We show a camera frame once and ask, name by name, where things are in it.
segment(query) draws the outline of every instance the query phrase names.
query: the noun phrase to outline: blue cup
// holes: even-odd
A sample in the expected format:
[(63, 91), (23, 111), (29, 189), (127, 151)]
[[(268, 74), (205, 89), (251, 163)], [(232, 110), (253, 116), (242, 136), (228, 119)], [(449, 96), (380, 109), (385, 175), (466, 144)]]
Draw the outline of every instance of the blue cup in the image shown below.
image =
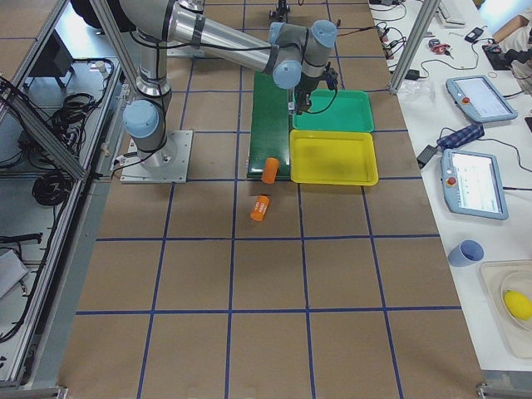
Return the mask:
[(482, 246), (472, 239), (462, 241), (447, 256), (449, 264), (457, 268), (469, 266), (470, 264), (481, 261), (483, 258), (484, 250)]

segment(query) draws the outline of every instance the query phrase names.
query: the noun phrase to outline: white tray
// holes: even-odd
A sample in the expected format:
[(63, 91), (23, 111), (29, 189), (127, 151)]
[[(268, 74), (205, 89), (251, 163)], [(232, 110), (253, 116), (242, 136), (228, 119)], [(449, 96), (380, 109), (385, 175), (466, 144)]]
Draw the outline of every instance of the white tray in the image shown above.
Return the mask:
[(510, 316), (501, 295), (501, 284), (517, 272), (532, 273), (532, 260), (485, 262), (480, 265), (480, 275), (495, 312), (495, 318), (510, 350), (516, 357), (532, 358), (532, 332), (521, 327)]

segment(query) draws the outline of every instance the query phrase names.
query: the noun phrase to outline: tablet screen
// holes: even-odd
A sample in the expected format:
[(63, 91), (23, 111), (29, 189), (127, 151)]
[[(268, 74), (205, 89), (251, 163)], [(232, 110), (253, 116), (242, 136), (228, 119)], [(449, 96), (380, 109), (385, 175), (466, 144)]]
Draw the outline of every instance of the tablet screen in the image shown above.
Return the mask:
[(471, 105), (481, 117), (509, 115), (511, 112), (497, 94), (481, 77), (456, 80), (456, 84), (469, 97)]
[(460, 192), (459, 206), (500, 213), (500, 202), (491, 158), (454, 153), (452, 164)]

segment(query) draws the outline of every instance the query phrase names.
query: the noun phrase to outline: blue joint cap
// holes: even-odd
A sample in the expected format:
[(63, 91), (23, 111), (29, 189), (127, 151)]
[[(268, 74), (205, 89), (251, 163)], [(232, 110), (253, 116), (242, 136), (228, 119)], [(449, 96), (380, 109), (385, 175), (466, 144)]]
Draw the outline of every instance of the blue joint cap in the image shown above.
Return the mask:
[(320, 19), (313, 24), (311, 31), (319, 44), (327, 48), (334, 47), (338, 29), (332, 22)]
[(133, 101), (124, 109), (124, 125), (135, 139), (149, 137), (159, 125), (159, 112), (147, 100)]
[(294, 60), (283, 61), (273, 70), (273, 81), (281, 89), (291, 89), (301, 80), (301, 64)]
[(269, 26), (268, 43), (275, 44), (285, 22), (272, 22)]

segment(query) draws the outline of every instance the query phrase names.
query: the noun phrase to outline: person's arm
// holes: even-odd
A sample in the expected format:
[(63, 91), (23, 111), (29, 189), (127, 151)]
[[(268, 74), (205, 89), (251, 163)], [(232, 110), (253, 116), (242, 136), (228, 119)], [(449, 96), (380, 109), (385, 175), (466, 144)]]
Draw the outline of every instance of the person's arm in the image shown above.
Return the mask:
[(515, 32), (520, 27), (525, 27), (529, 23), (529, 20), (518, 15), (510, 19), (501, 29), (494, 33), (493, 38), (496, 42), (505, 40), (509, 35)]

